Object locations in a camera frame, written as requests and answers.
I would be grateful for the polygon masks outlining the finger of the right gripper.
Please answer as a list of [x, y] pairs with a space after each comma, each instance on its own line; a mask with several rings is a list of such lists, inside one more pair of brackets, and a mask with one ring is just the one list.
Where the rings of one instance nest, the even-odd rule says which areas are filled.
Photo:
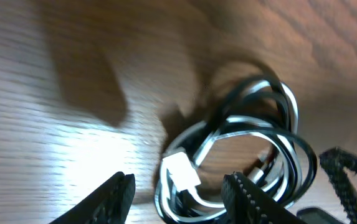
[[349, 169], [357, 173], [357, 155], [334, 147], [320, 154], [319, 158], [347, 218], [351, 223], [357, 223], [357, 191], [345, 172]]
[[297, 217], [307, 224], [343, 224], [318, 207], [303, 208], [297, 212]]

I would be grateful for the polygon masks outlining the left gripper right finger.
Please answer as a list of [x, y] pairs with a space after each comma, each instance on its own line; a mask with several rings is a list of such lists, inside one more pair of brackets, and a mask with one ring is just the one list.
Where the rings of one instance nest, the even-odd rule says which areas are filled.
[[238, 172], [224, 176], [221, 196], [227, 216], [234, 224], [304, 223]]

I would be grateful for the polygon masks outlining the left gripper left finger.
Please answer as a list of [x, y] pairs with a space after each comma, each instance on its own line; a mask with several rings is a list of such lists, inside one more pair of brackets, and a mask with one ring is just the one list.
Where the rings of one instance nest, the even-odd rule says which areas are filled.
[[117, 172], [50, 224], [124, 224], [135, 196], [135, 176]]

